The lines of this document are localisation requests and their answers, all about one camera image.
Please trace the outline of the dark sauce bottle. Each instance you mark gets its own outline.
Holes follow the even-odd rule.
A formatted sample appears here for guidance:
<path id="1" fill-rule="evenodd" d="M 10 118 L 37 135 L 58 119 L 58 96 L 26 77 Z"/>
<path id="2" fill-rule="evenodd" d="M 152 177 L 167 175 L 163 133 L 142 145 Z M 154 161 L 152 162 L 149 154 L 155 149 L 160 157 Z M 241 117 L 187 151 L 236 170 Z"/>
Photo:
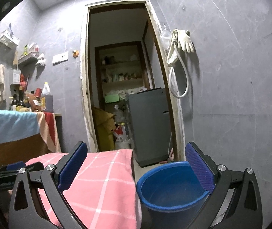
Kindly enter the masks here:
<path id="1" fill-rule="evenodd" d="M 11 102 L 11 110 L 16 111 L 17 108 L 17 94 L 13 94 L 12 102 Z"/>

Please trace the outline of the white rubber gloves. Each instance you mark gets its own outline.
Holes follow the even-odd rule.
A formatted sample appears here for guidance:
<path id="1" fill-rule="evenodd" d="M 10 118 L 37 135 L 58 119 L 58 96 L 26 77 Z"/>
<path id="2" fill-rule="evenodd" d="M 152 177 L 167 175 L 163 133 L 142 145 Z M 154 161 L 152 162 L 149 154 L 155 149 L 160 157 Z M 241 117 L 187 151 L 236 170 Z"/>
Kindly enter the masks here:
<path id="1" fill-rule="evenodd" d="M 193 53 L 194 45 L 190 38 L 190 32 L 186 30 L 173 29 L 171 42 L 167 54 L 167 64 L 173 65 L 180 58 L 180 51 Z"/>

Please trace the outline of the white wall switch plate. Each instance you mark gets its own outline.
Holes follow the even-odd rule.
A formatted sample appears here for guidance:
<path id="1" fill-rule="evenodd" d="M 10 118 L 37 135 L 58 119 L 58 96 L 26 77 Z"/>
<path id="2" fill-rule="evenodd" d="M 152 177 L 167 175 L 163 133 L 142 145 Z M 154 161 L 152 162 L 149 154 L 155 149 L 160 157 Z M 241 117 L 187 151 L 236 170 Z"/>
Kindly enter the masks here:
<path id="1" fill-rule="evenodd" d="M 69 52 L 65 51 L 63 53 L 60 54 L 56 54 L 52 57 L 52 64 L 56 65 L 58 63 L 62 63 L 64 61 L 67 61 L 69 58 Z"/>

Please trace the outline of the green box on shelf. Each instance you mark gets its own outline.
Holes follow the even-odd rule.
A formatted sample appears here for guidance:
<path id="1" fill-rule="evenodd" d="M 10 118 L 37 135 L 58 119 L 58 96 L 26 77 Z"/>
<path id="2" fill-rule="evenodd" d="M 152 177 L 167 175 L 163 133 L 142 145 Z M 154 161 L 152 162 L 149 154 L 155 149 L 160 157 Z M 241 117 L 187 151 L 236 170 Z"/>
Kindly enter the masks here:
<path id="1" fill-rule="evenodd" d="M 110 94 L 104 97 L 105 103 L 119 102 L 119 94 Z"/>

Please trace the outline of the grey wall shelf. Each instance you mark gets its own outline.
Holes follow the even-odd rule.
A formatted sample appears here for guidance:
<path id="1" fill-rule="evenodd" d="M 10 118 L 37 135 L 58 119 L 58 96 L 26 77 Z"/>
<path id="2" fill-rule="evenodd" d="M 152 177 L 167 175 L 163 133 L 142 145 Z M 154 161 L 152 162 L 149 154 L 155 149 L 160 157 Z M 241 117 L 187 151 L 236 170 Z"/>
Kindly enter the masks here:
<path id="1" fill-rule="evenodd" d="M 38 57 L 40 56 L 39 52 L 31 52 L 18 60 L 19 66 L 26 66 L 32 63 L 36 63 L 38 61 Z"/>

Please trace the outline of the dark grey cabinet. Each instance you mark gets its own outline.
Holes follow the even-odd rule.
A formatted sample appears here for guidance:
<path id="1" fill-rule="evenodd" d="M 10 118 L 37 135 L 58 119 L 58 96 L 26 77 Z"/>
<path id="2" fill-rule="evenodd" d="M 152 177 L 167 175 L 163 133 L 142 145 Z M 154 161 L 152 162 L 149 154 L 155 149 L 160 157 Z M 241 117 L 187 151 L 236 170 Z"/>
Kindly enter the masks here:
<path id="1" fill-rule="evenodd" d="M 128 108 L 135 159 L 139 166 L 166 160 L 172 133 L 165 89 L 130 94 Z"/>

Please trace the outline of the blue towel on counter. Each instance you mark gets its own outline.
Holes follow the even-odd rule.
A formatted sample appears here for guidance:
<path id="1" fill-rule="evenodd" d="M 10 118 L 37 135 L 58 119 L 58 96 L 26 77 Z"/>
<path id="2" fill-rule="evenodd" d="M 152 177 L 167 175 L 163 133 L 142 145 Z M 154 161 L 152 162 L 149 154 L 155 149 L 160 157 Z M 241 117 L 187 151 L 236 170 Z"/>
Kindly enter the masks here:
<path id="1" fill-rule="evenodd" d="M 0 144 L 40 133 L 36 113 L 0 110 Z"/>

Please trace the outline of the white red plastic bag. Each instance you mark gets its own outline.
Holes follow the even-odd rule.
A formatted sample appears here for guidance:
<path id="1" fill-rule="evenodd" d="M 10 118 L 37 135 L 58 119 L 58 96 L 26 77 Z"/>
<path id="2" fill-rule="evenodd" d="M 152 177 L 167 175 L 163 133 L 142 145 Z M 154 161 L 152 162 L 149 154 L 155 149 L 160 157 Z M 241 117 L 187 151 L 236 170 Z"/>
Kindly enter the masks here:
<path id="1" fill-rule="evenodd" d="M 113 131 L 113 136 L 115 137 L 115 149 L 130 149 L 130 139 L 126 132 L 126 127 L 124 123 L 116 124 L 116 129 Z"/>

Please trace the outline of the red beige striped towel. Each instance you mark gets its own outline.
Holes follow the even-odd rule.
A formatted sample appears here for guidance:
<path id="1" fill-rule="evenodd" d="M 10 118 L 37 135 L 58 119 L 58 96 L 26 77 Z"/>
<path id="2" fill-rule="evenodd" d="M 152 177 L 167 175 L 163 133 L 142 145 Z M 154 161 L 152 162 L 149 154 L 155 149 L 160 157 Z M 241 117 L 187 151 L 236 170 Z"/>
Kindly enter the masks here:
<path id="1" fill-rule="evenodd" d="M 40 135 L 50 152 L 61 152 L 54 113 L 37 112 Z"/>

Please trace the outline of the beige hanging cloth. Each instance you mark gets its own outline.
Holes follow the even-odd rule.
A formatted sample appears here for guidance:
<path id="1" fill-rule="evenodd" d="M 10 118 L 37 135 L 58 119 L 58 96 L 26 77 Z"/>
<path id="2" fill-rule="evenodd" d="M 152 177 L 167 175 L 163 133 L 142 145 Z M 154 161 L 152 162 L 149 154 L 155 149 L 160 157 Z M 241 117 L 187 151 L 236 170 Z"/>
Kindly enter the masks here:
<path id="1" fill-rule="evenodd" d="M 0 64 L 0 101 L 5 100 L 5 66 Z"/>

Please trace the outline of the white wall basket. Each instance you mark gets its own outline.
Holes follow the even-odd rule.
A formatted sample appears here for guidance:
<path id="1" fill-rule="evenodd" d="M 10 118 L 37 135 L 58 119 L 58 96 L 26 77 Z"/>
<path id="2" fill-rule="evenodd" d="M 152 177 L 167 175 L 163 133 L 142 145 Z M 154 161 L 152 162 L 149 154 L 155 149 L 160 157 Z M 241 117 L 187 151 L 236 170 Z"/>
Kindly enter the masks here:
<path id="1" fill-rule="evenodd" d="M 19 45 L 19 39 L 9 31 L 5 30 L 0 34 L 0 43 L 13 49 Z"/>

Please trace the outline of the pink checked tablecloth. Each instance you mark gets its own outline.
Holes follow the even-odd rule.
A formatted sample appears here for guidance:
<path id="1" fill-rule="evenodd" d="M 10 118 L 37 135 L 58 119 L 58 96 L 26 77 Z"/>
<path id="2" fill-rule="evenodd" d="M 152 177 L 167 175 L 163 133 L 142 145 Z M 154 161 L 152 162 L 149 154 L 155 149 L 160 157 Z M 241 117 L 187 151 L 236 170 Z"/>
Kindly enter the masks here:
<path id="1" fill-rule="evenodd" d="M 140 228 L 131 149 L 89 153 L 63 196 L 86 228 Z"/>

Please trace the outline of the blue plastic bucket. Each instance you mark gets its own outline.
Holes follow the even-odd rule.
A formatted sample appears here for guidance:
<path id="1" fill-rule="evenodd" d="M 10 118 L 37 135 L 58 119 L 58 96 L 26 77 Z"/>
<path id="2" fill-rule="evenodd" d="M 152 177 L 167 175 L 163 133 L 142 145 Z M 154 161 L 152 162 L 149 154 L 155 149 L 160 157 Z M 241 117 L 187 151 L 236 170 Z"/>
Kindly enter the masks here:
<path id="1" fill-rule="evenodd" d="M 148 171 L 137 182 L 136 191 L 149 213 L 151 228 L 187 228 L 209 195 L 187 161 Z"/>

